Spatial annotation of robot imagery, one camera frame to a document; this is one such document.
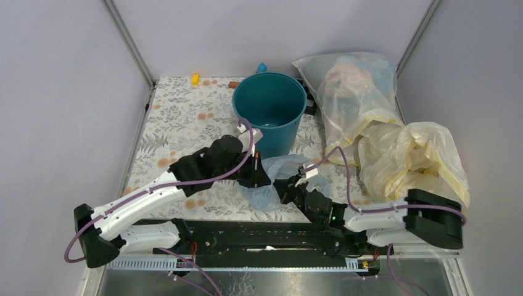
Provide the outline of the light blue plastic trash bag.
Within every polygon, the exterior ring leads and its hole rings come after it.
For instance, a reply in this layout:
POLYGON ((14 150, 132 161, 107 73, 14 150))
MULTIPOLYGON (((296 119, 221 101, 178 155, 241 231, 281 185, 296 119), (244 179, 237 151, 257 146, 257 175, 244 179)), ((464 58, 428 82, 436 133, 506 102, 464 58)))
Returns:
MULTIPOLYGON (((299 165, 311 162, 311 159, 302 155, 289 154, 280 157, 271 157, 262 160, 261 164, 271 182, 277 179, 287 180, 298 174, 299 165)), ((322 175, 312 177, 307 189, 317 189, 325 197, 331 196, 329 181, 322 175)), ((258 188, 242 188, 242 195, 249 200, 255 210, 271 212, 280 207, 277 190, 273 185, 258 188)))

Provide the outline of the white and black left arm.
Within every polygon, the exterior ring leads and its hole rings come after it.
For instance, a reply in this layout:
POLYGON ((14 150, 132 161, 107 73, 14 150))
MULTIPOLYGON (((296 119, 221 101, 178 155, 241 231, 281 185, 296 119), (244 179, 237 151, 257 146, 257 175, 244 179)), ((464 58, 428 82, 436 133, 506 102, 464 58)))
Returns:
POLYGON ((156 248, 188 251, 191 235, 184 222, 157 226, 136 222, 164 205, 210 189, 217 181, 232 180, 246 188, 270 185, 255 148, 262 136, 259 129, 238 137, 222 136, 210 147, 181 157, 152 182, 124 197, 94 208, 85 203, 77 206, 73 241, 81 245, 80 260, 88 268, 97 268, 126 252, 156 248))

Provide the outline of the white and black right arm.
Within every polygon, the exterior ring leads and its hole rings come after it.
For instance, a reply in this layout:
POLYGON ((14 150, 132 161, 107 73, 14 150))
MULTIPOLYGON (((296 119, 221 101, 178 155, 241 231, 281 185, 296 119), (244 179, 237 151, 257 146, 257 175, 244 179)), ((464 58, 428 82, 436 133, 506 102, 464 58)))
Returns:
POLYGON ((293 203, 312 223, 333 236, 356 234, 353 244, 363 254, 389 244, 425 242, 448 250, 463 248, 466 220, 458 202, 421 189, 392 203, 364 205, 354 210, 335 203, 318 190, 298 184, 298 176, 277 179, 273 186, 282 204, 293 203))

